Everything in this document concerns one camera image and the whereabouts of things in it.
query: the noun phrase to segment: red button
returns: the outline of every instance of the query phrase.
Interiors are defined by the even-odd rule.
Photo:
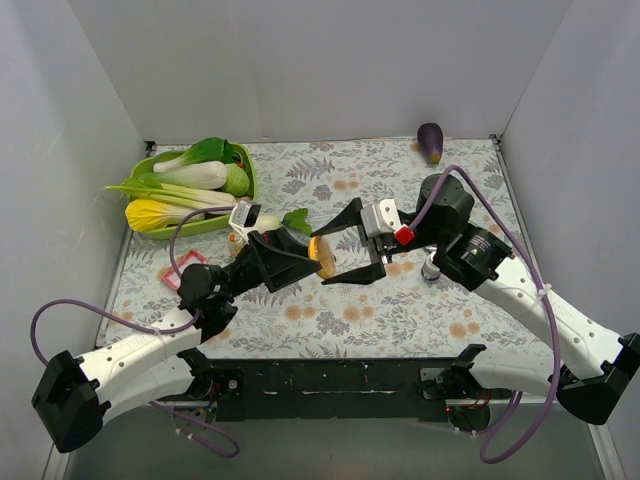
[[[395,234],[396,240],[400,245],[408,245],[411,240],[415,238],[416,234],[409,230],[409,227],[404,225],[400,230],[398,230]]]

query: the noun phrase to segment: yellow vegetable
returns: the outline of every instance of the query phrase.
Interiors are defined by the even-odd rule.
[[[192,208],[178,207],[147,198],[138,198],[127,205],[124,213],[132,230],[147,232],[154,228],[178,224],[180,220],[191,212],[193,212]],[[201,213],[190,218],[189,222],[202,220],[203,218],[204,214]]]

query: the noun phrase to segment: eggplant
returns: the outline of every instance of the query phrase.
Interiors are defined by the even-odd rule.
[[[437,165],[442,158],[444,134],[437,123],[425,123],[418,129],[418,143],[428,163]]]

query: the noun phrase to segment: green vegetable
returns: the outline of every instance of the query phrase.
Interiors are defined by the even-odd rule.
[[[190,208],[229,207],[231,209],[236,204],[234,196],[228,193],[158,183],[153,179],[145,181],[128,178],[122,182],[122,185],[105,187],[105,190],[120,190],[133,197],[149,198]]]
[[[258,215],[255,227],[258,229],[258,233],[268,232],[270,230],[277,230],[280,228],[280,220],[275,215],[268,215],[261,213]]]
[[[162,155],[163,154],[158,155],[156,158],[161,160]],[[153,165],[153,171],[161,173],[177,167],[215,161],[233,163],[233,146],[222,138],[211,137],[194,144],[182,155],[173,160],[166,162],[156,161]]]
[[[249,190],[249,177],[245,171],[235,163],[225,165],[227,167],[227,183],[220,190],[230,193],[234,197],[241,197]]]
[[[287,213],[282,219],[282,224],[286,227],[300,230],[307,235],[311,235],[313,229],[311,225],[307,223],[307,215],[309,214],[308,208],[298,208],[293,212]]]
[[[129,226],[136,232],[146,232],[154,228],[166,227],[180,223],[184,217],[193,212],[191,208],[167,205],[149,199],[137,199],[131,202],[125,210]],[[202,220],[204,214],[193,216],[190,222]]]
[[[222,187],[227,182],[227,169],[222,162],[204,162],[173,168],[168,172],[145,173],[139,179],[145,183],[166,183],[213,190]]]

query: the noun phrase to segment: small bottle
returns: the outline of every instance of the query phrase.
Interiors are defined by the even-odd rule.
[[[227,244],[229,245],[229,253],[235,258],[240,253],[240,250],[244,248],[246,242],[236,232],[231,232],[227,237]]]
[[[436,252],[431,253],[427,259],[424,261],[424,263],[422,264],[422,268],[420,269],[420,273],[422,274],[422,278],[424,278],[425,280],[429,281],[429,282],[433,282],[435,280],[438,280],[440,278],[440,269],[438,267],[436,267],[436,265],[433,263],[433,257],[435,256]]]

